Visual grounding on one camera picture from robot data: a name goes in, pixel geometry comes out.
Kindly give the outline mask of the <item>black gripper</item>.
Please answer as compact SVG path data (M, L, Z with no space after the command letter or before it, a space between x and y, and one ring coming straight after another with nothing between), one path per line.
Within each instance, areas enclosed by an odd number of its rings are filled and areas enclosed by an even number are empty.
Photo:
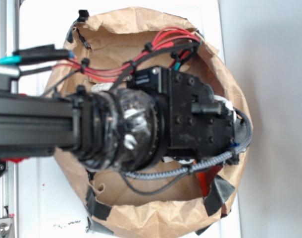
M127 87L146 92L155 102L161 156L204 159L235 144L233 112L198 77L153 67L136 71Z

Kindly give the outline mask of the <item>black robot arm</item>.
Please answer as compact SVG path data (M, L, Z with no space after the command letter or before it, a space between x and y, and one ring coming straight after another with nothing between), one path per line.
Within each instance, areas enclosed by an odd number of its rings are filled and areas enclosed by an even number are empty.
M134 172L162 157L205 159L235 143L233 111L196 76L163 67L126 88L62 98L0 91L0 159L72 153L89 171Z

